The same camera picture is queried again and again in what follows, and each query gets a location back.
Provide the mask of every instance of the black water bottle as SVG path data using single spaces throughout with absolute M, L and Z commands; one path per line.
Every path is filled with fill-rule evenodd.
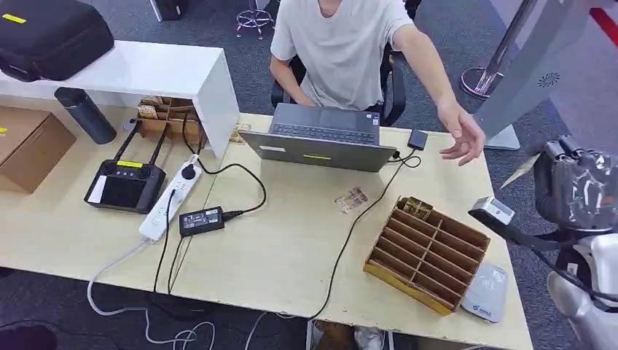
M 107 144 L 116 138 L 116 130 L 84 90 L 60 87 L 54 96 L 94 142 Z

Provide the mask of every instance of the red stripe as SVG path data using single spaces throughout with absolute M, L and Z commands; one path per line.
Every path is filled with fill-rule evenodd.
M 595 19 L 610 40 L 618 47 L 618 25 L 603 9 L 590 9 L 590 15 Z

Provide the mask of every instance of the white t-shirt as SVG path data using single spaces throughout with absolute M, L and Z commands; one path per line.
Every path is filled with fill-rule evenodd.
M 380 65 L 387 42 L 413 25 L 402 0 L 342 0 L 324 17 L 318 0 L 283 0 L 271 53 L 307 68 L 300 87 L 319 106 L 364 110 L 383 102 Z

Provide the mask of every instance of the laptop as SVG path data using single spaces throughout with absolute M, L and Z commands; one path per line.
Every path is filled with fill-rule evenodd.
M 396 151 L 395 147 L 379 145 L 380 126 L 379 122 L 374 125 L 373 113 L 300 107 L 302 108 L 298 110 L 284 107 L 285 113 L 292 114 L 290 116 L 281 114 L 282 109 L 278 107 L 279 117 L 277 118 L 275 112 L 269 133 L 238 132 L 262 159 L 312 166 L 378 172 Z M 365 122 L 369 120 L 368 114 L 371 117 L 369 123 Z M 301 119 L 303 115 L 308 116 L 306 122 Z M 325 116 L 342 117 L 344 120 L 332 122 Z M 296 128 L 281 125 L 295 125 Z

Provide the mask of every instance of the laptop lid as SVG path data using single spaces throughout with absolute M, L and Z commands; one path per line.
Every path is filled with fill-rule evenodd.
M 395 147 L 307 139 L 238 131 L 262 159 L 378 172 L 396 151 Z

